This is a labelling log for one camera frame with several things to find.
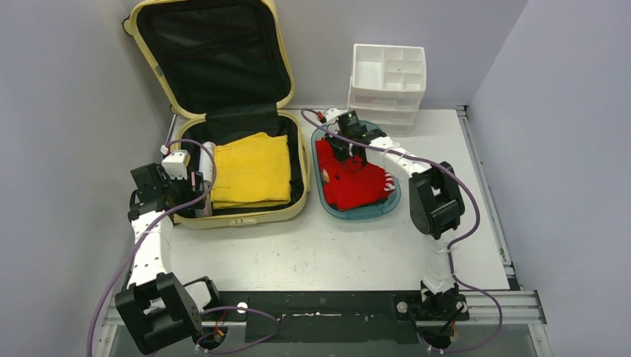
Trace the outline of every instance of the gray wall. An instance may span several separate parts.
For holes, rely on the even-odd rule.
[[[0,356],[83,356],[131,246],[129,170],[158,158],[170,116],[129,9],[0,4]]]
[[[530,0],[470,118],[557,357],[631,355],[631,2]]]
[[[346,106],[353,43],[423,46],[423,107],[473,99],[527,0],[276,0],[292,104]]]

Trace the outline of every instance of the folded red sweater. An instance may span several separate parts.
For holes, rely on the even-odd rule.
[[[329,205],[339,210],[350,210],[362,205],[387,198],[395,189],[394,180],[381,167],[366,163],[358,156],[339,162],[333,156],[333,148],[328,141],[316,141],[320,171],[327,182],[324,184],[324,197]]]

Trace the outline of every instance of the teal plastic bin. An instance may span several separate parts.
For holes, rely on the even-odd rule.
[[[365,124],[368,130],[379,129],[379,127],[369,121],[361,120],[360,123]],[[315,170],[315,182],[318,184],[318,193],[320,194],[320,203],[322,203],[322,207],[330,213],[331,216],[334,216],[339,219],[345,219],[350,221],[356,221],[361,219],[373,219],[377,217],[381,217],[384,214],[392,211],[401,200],[401,187],[399,186],[399,180],[393,177],[394,179],[394,192],[388,196],[388,199],[385,202],[380,203],[378,205],[369,205],[364,207],[354,208],[352,210],[340,211],[333,207],[331,207],[327,200],[324,197],[323,186],[326,184],[324,177],[320,171],[320,164],[318,163],[318,154],[316,152],[316,141],[322,139],[324,137],[324,132],[316,129],[311,135],[311,153],[313,154],[313,169]]]

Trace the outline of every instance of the folded yellow shirt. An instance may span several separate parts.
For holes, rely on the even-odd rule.
[[[215,148],[213,209],[272,207],[289,203],[291,167],[287,135],[264,132]]]

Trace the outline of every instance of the suitcase shell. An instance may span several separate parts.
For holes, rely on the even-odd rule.
[[[285,130],[288,135],[292,165],[288,205],[215,210],[213,216],[201,218],[176,214],[175,222],[218,228],[281,221],[300,213],[310,189],[310,162],[300,122],[282,109],[291,100],[294,85],[273,0],[143,1],[123,27],[153,69],[172,112],[188,119],[176,138],[208,141],[204,132],[214,135],[221,130],[238,138],[258,127]],[[235,66],[242,63],[247,65],[239,72]],[[189,165],[195,171],[194,162]]]

